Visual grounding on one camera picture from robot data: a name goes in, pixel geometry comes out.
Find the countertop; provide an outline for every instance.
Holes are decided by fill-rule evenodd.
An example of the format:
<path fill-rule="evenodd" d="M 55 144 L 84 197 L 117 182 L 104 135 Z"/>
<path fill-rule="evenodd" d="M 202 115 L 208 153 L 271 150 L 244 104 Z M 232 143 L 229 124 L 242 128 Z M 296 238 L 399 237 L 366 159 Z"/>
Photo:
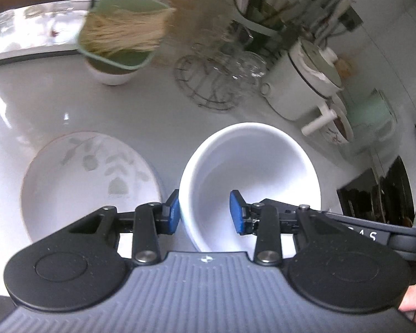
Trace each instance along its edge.
<path fill-rule="evenodd" d="M 81 130 L 114 136 L 145 158 L 167 196 L 179 187 L 200 143 L 239 122 L 273 125 L 302 146 L 319 178 L 323 210 L 339 213 L 336 189 L 370 165 L 364 156 L 345 161 L 320 134 L 302 136 L 295 123 L 282 119 L 259 96 L 228 114 L 203 110 L 179 90 L 170 67 L 149 66 L 126 85 L 109 87 L 88 74 L 79 55 L 0 66 L 0 294 L 7 295 L 2 282 L 7 260 L 30 244 L 20 190 L 30 162 L 47 143 Z M 183 224 L 174 236 L 161 238 L 161 244 L 194 250 Z"/>

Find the plate with leaf design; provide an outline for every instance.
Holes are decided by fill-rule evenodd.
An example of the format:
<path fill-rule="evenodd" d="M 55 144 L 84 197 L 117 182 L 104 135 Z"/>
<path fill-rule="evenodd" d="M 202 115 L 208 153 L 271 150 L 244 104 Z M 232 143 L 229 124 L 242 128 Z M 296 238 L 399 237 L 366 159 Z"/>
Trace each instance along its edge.
<path fill-rule="evenodd" d="M 96 132 L 68 134 L 46 145 L 29 165 L 21 193 L 32 241 L 102 206 L 121 213 L 150 201 L 161 201 L 161 194 L 147 162 L 120 140 Z M 119 243 L 124 257 L 131 256 L 129 235 Z"/>

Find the gray ribbed surface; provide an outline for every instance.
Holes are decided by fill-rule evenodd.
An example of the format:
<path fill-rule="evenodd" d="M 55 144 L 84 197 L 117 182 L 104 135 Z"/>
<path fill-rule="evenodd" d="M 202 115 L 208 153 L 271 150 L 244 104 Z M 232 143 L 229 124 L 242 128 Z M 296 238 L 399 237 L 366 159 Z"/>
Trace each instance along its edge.
<path fill-rule="evenodd" d="M 81 312 L 18 308 L 0 333 L 416 332 L 395 309 L 367 316 L 329 312 L 298 296 L 276 268 L 245 253 L 170 253 L 135 269 L 124 288 Z"/>

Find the green plastic basket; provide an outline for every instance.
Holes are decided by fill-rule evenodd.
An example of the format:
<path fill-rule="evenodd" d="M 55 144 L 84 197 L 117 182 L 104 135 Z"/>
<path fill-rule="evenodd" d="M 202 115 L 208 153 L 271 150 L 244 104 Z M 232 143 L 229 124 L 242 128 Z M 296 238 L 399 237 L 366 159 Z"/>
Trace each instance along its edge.
<path fill-rule="evenodd" d="M 133 12 L 146 12 L 155 11 L 168 8 L 165 5 L 156 0 L 100 0 L 91 12 L 113 12 L 117 9 L 126 9 Z M 104 62 L 108 65 L 112 65 L 124 70 L 137 70 L 143 66 L 146 66 L 153 58 L 154 51 L 136 52 L 136 51 L 120 51 L 110 57 L 102 57 L 100 55 L 93 54 L 86 50 L 86 48 L 80 45 L 80 31 L 77 38 L 77 50 L 94 60 Z"/>

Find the silver bolt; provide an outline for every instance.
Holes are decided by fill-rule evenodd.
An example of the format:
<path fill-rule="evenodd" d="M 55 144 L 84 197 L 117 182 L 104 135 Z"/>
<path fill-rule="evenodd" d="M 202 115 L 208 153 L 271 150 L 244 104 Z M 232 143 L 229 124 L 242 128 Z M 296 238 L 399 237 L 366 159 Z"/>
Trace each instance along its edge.
<path fill-rule="evenodd" d="M 157 254 L 152 250 L 142 250 L 136 254 L 135 258 L 141 263 L 151 263 L 156 260 Z"/>
<path fill-rule="evenodd" d="M 257 254 L 257 259 L 259 259 L 262 263 L 274 263 L 280 259 L 280 255 L 274 250 L 264 250 L 263 252 Z"/>

